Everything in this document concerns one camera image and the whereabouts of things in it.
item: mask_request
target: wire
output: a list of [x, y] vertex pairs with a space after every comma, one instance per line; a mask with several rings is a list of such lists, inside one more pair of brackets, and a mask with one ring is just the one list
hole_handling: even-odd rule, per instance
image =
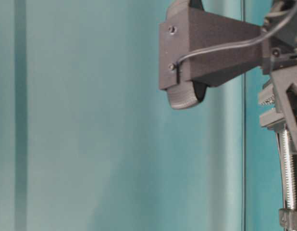
[[229, 42], [229, 43], [224, 43], [224, 44], [220, 44], [220, 45], [216, 45], [216, 46], [211, 46], [211, 47], [194, 50], [188, 54], [181, 56], [177, 60], [176, 66], [179, 67], [179, 65], [184, 60], [189, 59], [191, 57], [201, 55], [201, 54], [207, 54], [207, 53], [223, 51], [223, 50], [228, 50], [228, 49], [249, 47], [249, 46], [254, 46], [258, 43], [261, 43], [264, 40], [269, 39], [270, 37], [275, 35], [279, 30], [281, 30], [285, 25], [287, 25], [292, 20], [292, 18], [295, 16], [296, 13], [297, 13], [297, 2], [293, 6], [293, 8], [289, 11], [289, 13], [285, 16], [285, 18], [281, 22], [279, 22], [275, 27], [273, 27], [270, 31], [268, 31], [267, 33], [264, 33], [258, 37], [240, 41], [240, 42]]

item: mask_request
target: teal wall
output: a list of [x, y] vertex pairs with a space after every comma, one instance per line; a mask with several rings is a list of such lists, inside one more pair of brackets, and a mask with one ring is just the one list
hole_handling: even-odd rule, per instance
[[[240, 0], [203, 2], [242, 17]], [[0, 0], [0, 231], [241, 230], [242, 78], [169, 107], [158, 23], [170, 3]], [[281, 191], [249, 75], [247, 225], [261, 229]]]

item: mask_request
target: bolt head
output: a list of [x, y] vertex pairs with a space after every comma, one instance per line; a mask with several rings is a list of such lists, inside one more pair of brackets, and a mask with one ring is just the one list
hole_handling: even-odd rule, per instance
[[170, 71], [174, 71], [176, 69], [176, 66], [175, 64], [169, 64], [168, 68]]
[[272, 54], [273, 54], [274, 57], [279, 57], [280, 56], [280, 52], [277, 49], [273, 50]]
[[176, 33], [176, 27], [169, 26], [168, 31], [169, 31], [170, 35], [174, 35]]

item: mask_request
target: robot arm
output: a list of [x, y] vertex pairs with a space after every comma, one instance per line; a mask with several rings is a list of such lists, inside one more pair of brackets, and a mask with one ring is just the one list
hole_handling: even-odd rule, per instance
[[263, 26], [205, 12], [201, 0], [176, 0], [168, 8], [160, 24], [159, 88], [173, 109], [199, 104], [207, 88], [257, 66], [271, 77], [259, 103], [275, 107], [260, 124], [277, 137], [280, 224], [297, 231], [297, 0], [274, 0]]

